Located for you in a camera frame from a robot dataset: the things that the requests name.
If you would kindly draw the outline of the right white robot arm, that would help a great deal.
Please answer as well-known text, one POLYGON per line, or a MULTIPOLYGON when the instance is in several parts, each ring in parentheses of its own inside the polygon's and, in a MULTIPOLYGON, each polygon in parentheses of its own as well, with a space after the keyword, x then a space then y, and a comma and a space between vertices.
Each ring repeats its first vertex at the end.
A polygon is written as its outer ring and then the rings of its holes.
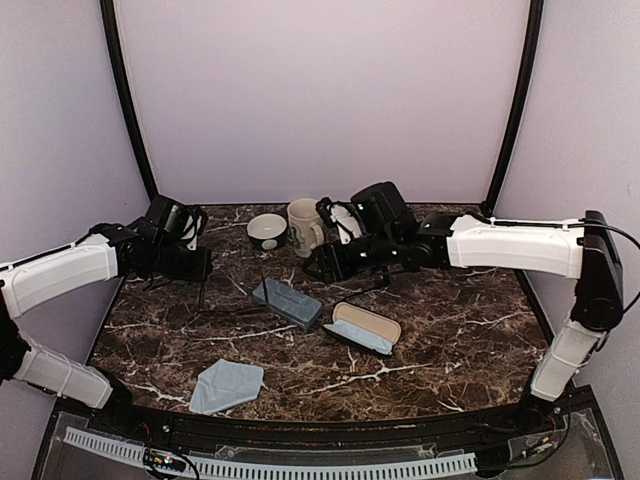
POLYGON ((624 316, 623 271, 610 227, 597 211, 557 222, 482 219, 432 214, 423 221, 406 212, 385 222, 363 221, 361 235, 313 249, 303 270, 326 284, 365 270, 401 265, 404 270, 497 267, 573 279, 575 304, 550 350, 536 367, 530 393, 510 413, 521 434, 534 432, 596 345, 624 316))

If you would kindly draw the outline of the small blue cleaning cloth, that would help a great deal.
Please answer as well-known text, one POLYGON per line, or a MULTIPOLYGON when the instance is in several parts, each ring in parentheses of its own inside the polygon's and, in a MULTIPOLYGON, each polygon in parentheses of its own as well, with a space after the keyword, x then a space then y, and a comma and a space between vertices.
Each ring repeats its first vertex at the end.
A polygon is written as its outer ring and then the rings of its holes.
POLYGON ((369 350, 388 355, 393 344, 383 336, 370 332, 356 324, 338 320, 330 326, 330 331, 369 350))

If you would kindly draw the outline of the thick black-frame sunglasses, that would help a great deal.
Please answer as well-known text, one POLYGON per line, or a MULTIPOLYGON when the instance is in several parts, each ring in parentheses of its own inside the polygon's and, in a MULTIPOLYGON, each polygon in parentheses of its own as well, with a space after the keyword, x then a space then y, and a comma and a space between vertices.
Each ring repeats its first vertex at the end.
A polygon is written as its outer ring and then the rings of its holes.
POLYGON ((246 306, 235 309, 206 309, 205 308, 205 293, 206 293, 207 281, 203 280, 199 286, 198 292, 198 309, 197 313, 203 317, 218 317, 218 316, 231 316, 231 317, 248 317, 253 315, 268 314, 272 312, 268 304, 258 304, 253 306, 246 306))

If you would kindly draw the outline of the black glasses case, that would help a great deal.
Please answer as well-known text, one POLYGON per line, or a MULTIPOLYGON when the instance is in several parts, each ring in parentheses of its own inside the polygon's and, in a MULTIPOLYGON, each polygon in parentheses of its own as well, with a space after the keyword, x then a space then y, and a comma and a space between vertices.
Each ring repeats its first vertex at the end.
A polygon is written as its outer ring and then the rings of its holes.
POLYGON ((356 324, 370 332, 379 334, 384 338, 390 340, 393 344, 393 347, 397 344, 402 329, 400 324, 392 320, 388 317, 375 313, 373 311, 364 309, 362 307, 353 305, 351 303, 343 302, 334 307, 331 320, 328 323, 322 324, 322 329, 328 335, 347 343, 349 346, 357 346, 359 348, 364 349, 365 351, 378 355, 378 356, 390 356, 392 351, 388 355, 377 353, 376 351, 369 350, 365 347, 362 347, 354 342, 351 342, 341 336, 334 334, 330 331, 330 326, 338 320, 344 320, 353 324, 356 324))

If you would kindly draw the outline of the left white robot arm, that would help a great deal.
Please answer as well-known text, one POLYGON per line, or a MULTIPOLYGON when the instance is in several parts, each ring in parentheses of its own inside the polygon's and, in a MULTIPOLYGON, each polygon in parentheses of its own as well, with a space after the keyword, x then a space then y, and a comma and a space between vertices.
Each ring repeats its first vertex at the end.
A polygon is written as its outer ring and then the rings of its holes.
POLYGON ((69 359, 22 334, 16 320, 52 299, 87 285, 160 275, 204 282, 212 253, 185 233, 153 237, 121 224, 98 224, 80 241, 1 266, 1 380, 22 381, 101 410, 120 436, 141 427, 140 412, 115 397, 127 389, 99 370, 69 359))

